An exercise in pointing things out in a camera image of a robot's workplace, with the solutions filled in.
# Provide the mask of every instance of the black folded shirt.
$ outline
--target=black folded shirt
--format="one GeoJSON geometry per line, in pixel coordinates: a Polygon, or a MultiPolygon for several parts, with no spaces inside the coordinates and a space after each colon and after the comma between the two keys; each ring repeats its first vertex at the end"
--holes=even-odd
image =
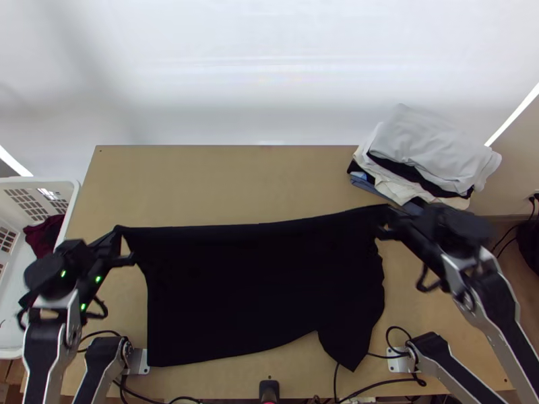
{"type": "Polygon", "coordinates": [[[445,189],[442,189],[439,185],[436,185],[435,183],[425,179],[415,167],[408,166],[404,163],[397,163],[387,158],[373,156],[369,151],[367,152],[367,155],[380,167],[384,167],[386,170],[389,170],[392,173],[397,174],[398,176],[401,176],[402,178],[410,182],[418,183],[421,188],[423,188],[426,192],[430,193],[434,197],[469,199],[474,192],[473,186],[466,191],[465,195],[460,195],[456,192],[446,191],[445,189]]]}
{"type": "Polygon", "coordinates": [[[148,364],[249,354],[318,331],[355,370],[384,309],[386,205],[287,222],[116,226],[148,287],[148,364]]]}

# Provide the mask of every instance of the white folded shirt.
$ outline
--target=white folded shirt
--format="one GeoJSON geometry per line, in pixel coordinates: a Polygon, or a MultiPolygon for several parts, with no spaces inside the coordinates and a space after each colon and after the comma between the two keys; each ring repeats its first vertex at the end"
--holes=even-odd
{"type": "Polygon", "coordinates": [[[365,172],[368,172],[375,178],[376,190],[401,206],[415,197],[420,197],[429,203],[445,203],[446,205],[461,210],[467,209],[470,205],[469,199],[459,197],[439,198],[433,196],[428,191],[424,190],[418,183],[410,182],[405,178],[386,170],[384,167],[380,167],[372,161],[367,154],[362,153],[361,146],[354,152],[353,158],[365,172]]]}
{"type": "Polygon", "coordinates": [[[368,162],[367,151],[413,166],[426,180],[460,195],[472,185],[481,191],[501,162],[498,153],[451,123],[404,104],[398,104],[363,145],[362,154],[368,162]]]}

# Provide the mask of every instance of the stack of folded clothes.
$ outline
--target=stack of folded clothes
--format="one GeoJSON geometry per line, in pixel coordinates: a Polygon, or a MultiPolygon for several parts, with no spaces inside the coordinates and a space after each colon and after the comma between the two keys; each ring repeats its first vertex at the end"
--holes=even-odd
{"type": "Polygon", "coordinates": [[[348,173],[356,186],[370,185],[407,208],[426,202],[466,209],[500,162],[498,153],[439,116],[398,104],[358,147],[348,173]]]}

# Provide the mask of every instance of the light strip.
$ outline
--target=light strip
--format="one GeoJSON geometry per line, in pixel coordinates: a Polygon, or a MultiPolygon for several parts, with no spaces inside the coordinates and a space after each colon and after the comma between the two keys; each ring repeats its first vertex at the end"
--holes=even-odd
{"type": "Polygon", "coordinates": [[[13,168],[20,176],[34,176],[22,164],[15,160],[2,146],[0,146],[0,159],[2,159],[9,167],[13,168]]]}
{"type": "Polygon", "coordinates": [[[498,139],[500,135],[508,128],[508,126],[515,121],[515,119],[524,111],[528,105],[532,103],[533,100],[539,95],[539,83],[536,84],[536,86],[530,91],[530,93],[524,98],[524,101],[520,103],[520,105],[513,111],[513,113],[507,118],[507,120],[499,127],[499,129],[494,133],[494,135],[490,136],[488,140],[485,142],[485,146],[490,146],[494,143],[494,140],[498,139]]]}

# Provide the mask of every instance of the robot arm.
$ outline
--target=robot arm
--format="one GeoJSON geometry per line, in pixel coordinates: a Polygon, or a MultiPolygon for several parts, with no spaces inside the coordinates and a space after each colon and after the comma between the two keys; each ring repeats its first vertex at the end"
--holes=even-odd
{"type": "MultiPolygon", "coordinates": [[[[435,272],[440,288],[452,295],[466,320],[486,335],[521,401],[539,403],[539,358],[520,326],[520,307],[511,285],[496,258],[483,247],[492,234],[488,222],[446,205],[429,205],[420,216],[389,208],[387,223],[379,238],[402,241],[435,272]]],[[[418,289],[431,288],[420,279],[418,289]]],[[[445,380],[464,403],[496,402],[493,392],[453,358],[447,343],[429,334],[408,344],[417,368],[445,380]]]]}

